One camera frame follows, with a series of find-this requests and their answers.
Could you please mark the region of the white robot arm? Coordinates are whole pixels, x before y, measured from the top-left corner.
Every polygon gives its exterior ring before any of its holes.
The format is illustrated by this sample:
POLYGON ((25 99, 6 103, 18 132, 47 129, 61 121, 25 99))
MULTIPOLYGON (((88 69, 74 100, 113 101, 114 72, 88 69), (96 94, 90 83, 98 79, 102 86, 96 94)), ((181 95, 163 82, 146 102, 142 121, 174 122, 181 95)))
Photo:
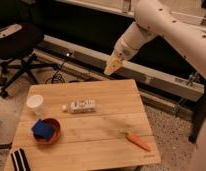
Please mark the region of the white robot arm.
MULTIPOLYGON (((116 42, 104 73, 117 71, 156 36, 164 38, 206 80, 206 33, 176 19, 159 0, 138 0, 134 22, 116 42)), ((206 92, 195 107, 189 140, 195 147, 188 171, 206 171, 206 92)))

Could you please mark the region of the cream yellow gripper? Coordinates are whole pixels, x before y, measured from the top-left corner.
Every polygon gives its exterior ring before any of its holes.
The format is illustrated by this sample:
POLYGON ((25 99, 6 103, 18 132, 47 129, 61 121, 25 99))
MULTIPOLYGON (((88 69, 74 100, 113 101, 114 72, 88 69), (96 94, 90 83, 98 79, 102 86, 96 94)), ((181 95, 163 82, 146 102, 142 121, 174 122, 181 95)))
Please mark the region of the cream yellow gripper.
POLYGON ((115 54, 112 54, 106 63, 104 74, 111 75, 112 73, 120 69, 122 65, 123 65, 123 59, 115 54))

